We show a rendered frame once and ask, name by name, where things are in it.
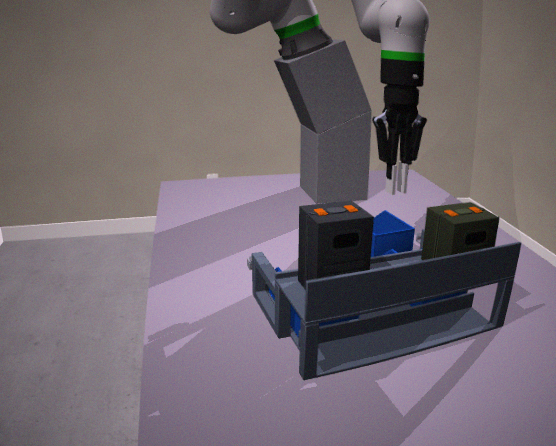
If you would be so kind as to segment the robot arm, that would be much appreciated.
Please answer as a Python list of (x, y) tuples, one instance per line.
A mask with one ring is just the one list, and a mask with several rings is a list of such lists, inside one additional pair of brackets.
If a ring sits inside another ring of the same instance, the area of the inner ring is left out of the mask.
[[(361, 32), (371, 41), (381, 43), (380, 82), (400, 89), (423, 86), (430, 24), (423, 3), (351, 1)], [(278, 51), (283, 60), (304, 56), (332, 43), (312, 0), (212, 0), (210, 16), (218, 29), (229, 34), (244, 33), (270, 21), (280, 38), (282, 48)]]

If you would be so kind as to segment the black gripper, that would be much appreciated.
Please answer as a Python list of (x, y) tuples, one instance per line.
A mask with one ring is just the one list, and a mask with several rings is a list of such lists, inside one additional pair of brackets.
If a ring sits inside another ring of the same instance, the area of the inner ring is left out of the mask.
[(376, 127), (379, 159), (387, 163), (386, 192), (395, 195), (397, 174), (397, 165), (395, 164), (400, 135), (401, 162), (398, 166), (397, 190), (404, 194), (407, 191), (408, 168), (412, 164), (411, 161), (417, 159), (427, 118), (418, 114), (417, 106), (401, 106), (418, 105), (418, 88), (400, 89), (385, 86), (384, 103), (383, 114), (373, 117), (372, 121)]

